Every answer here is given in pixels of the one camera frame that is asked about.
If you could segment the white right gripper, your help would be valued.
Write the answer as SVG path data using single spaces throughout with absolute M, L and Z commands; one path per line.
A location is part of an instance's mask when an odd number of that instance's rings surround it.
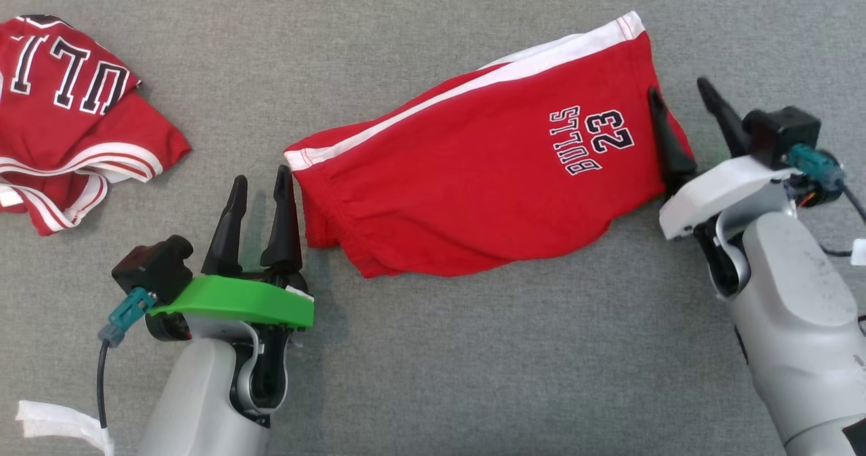
M 768 212 L 796 216 L 797 206 L 788 185 L 792 177 L 805 176 L 825 187 L 835 187 L 844 180 L 842 166 L 826 155 L 807 155 L 801 167 L 779 170 L 748 155 L 751 136 L 743 129 L 739 114 L 708 77 L 698 77 L 696 85 L 734 159 L 696 178 L 697 163 L 675 135 L 661 93 L 656 87 L 647 90 L 660 175 L 669 199 L 659 216 L 666 240 L 689 236 L 715 216 L 728 227 L 745 227 Z

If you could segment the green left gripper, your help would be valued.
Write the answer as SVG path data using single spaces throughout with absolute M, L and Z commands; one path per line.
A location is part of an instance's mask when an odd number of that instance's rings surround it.
M 248 180 L 238 175 L 205 255 L 204 276 L 177 272 L 152 282 L 156 303 L 145 315 L 145 326 L 158 341 L 191 341 L 195 320 L 242 321 L 285 329 L 315 324 L 315 299 L 303 289 L 275 286 L 262 278 L 234 278 L 242 274 L 240 233 L 247 197 Z M 288 276 L 300 272 L 302 256 L 293 179 L 286 165 L 277 169 L 273 201 L 273 224 L 260 265 Z

